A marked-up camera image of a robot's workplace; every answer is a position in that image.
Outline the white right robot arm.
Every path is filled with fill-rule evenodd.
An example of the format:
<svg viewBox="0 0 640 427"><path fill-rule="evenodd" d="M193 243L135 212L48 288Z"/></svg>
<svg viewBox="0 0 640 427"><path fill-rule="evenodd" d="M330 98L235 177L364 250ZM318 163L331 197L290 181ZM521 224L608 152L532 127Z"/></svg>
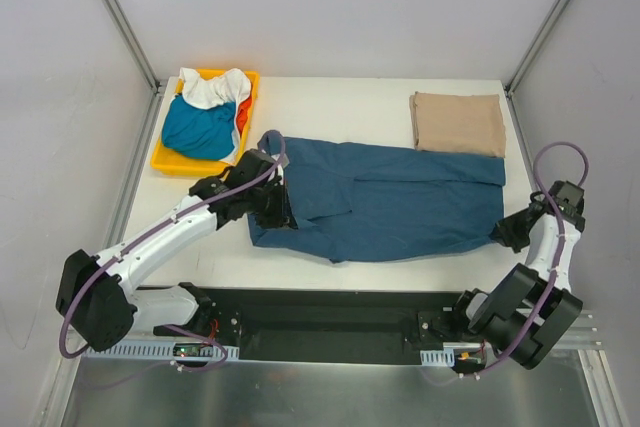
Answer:
<svg viewBox="0 0 640 427"><path fill-rule="evenodd" d="M532 193L527 208L498 221L490 238L515 253L526 248L526 261L493 291L464 292L450 316L452 334L479 338L525 369L537 367L582 312L568 271L586 225L583 212L583 188L556 181L548 195Z"/></svg>

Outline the dark blue t-shirt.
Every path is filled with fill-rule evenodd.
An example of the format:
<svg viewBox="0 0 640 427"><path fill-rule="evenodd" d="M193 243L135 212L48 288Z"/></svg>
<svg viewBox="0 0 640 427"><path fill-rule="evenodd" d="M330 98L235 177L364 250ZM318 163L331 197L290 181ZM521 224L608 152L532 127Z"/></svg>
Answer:
<svg viewBox="0 0 640 427"><path fill-rule="evenodd" d="M273 134L259 145L287 157L295 225L266 229L249 216L256 247L333 263L461 254L488 244L504 215L501 158Z"/></svg>

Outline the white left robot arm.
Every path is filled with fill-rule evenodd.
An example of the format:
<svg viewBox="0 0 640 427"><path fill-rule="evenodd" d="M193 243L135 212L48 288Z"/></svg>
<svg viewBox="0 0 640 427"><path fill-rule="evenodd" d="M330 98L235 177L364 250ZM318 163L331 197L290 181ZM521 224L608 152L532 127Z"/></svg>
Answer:
<svg viewBox="0 0 640 427"><path fill-rule="evenodd" d="M230 222L253 215L268 227L290 227L285 154L251 149L220 175L198 180L160 220L134 237L90 255L72 253L64 263L55 302L63 318L59 348L74 330L84 347L103 352L129 333L215 334L214 302L191 282L145 289L143 283L195 241Z"/></svg>

